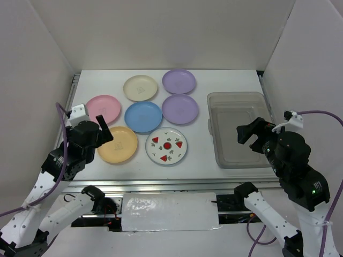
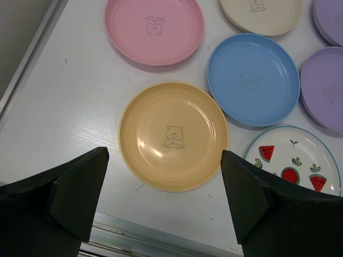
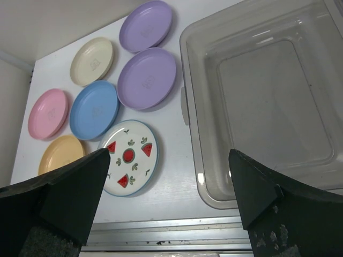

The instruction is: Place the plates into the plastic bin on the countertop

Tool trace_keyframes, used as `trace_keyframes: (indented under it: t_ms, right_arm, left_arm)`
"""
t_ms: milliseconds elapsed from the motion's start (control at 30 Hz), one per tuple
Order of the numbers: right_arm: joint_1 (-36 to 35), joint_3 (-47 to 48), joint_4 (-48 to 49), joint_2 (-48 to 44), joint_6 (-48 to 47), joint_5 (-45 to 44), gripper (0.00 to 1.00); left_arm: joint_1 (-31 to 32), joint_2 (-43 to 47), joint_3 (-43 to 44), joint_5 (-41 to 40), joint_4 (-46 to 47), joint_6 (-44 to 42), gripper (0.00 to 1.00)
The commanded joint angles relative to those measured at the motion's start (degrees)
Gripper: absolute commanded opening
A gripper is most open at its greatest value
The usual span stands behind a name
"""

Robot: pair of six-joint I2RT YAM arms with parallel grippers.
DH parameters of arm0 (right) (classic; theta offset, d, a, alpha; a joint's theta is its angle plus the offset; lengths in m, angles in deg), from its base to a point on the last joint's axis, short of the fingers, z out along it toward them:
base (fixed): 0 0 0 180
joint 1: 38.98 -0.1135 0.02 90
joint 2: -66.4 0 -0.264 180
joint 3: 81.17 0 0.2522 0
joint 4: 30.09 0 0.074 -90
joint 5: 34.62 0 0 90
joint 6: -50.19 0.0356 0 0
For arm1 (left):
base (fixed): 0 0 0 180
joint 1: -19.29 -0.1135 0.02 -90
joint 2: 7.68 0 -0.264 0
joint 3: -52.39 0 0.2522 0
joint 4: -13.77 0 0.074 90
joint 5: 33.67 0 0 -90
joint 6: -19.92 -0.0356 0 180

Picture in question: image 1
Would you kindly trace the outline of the blue plate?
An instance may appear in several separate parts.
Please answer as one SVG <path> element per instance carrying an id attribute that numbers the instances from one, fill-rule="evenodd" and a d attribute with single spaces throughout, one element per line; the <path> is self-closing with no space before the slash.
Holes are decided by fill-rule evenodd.
<path id="1" fill-rule="evenodd" d="M 150 101 L 133 103 L 124 114 L 127 127 L 137 133 L 155 130 L 160 125 L 162 118 L 161 109 Z"/>

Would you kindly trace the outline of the yellow plate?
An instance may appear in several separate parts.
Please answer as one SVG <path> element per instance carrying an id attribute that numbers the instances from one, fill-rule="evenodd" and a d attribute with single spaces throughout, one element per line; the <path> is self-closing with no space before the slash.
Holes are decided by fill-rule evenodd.
<path id="1" fill-rule="evenodd" d="M 128 160 L 138 146 L 134 131 L 124 126 L 110 128 L 113 140 L 98 148 L 99 156 L 106 162 L 116 164 Z"/>

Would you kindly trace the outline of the pink plate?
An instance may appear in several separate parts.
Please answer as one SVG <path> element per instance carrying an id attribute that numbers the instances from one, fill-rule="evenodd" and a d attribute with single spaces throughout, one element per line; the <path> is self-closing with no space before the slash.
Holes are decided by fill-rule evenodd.
<path id="1" fill-rule="evenodd" d="M 90 120 L 98 122 L 96 116 L 102 115 L 106 124 L 112 124 L 120 115 L 121 104 L 117 98 L 110 95 L 99 95 L 86 103 Z"/>

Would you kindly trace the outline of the watermelon pattern white plate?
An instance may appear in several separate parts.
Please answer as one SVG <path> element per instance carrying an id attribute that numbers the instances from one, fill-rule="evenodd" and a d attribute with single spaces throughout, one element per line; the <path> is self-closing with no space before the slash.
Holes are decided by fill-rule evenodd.
<path id="1" fill-rule="evenodd" d="M 183 160 L 188 143 L 186 137 L 177 129 L 163 127 L 153 131 L 146 139 L 147 156 L 159 165 L 174 165 Z"/>

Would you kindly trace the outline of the cream plate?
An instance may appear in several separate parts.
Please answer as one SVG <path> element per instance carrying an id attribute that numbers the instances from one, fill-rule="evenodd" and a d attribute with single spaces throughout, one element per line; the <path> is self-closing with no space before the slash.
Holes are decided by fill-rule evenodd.
<path id="1" fill-rule="evenodd" d="M 158 83 L 147 75 L 136 75 L 129 78 L 123 85 L 125 96 L 132 101 L 146 101 L 158 91 Z"/>

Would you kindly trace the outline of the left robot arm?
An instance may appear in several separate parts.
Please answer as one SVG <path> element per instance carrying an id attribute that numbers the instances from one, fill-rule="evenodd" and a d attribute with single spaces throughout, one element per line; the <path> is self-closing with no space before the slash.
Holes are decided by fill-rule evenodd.
<path id="1" fill-rule="evenodd" d="M 88 185 L 65 206 L 49 212 L 76 174 L 94 160 L 95 149 L 113 140 L 103 116 L 96 119 L 64 129 L 66 139 L 48 154 L 30 194 L 1 228 L 1 256 L 43 256 L 58 234 L 79 216 L 105 209 L 108 198 Z"/>

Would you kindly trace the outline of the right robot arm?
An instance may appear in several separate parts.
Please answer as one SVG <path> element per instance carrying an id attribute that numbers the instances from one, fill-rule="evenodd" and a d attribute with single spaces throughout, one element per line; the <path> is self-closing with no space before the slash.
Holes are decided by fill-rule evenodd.
<path id="1" fill-rule="evenodd" d="M 257 139 L 250 149 L 267 158 L 296 209 L 300 227 L 290 225 L 251 182 L 234 188 L 235 207 L 248 208 L 264 223 L 282 246 L 283 256 L 339 256 L 330 223 L 338 198 L 330 200 L 327 180 L 308 164 L 311 148 L 303 136 L 260 117 L 237 127 L 238 143 L 245 144 L 253 135 Z"/>

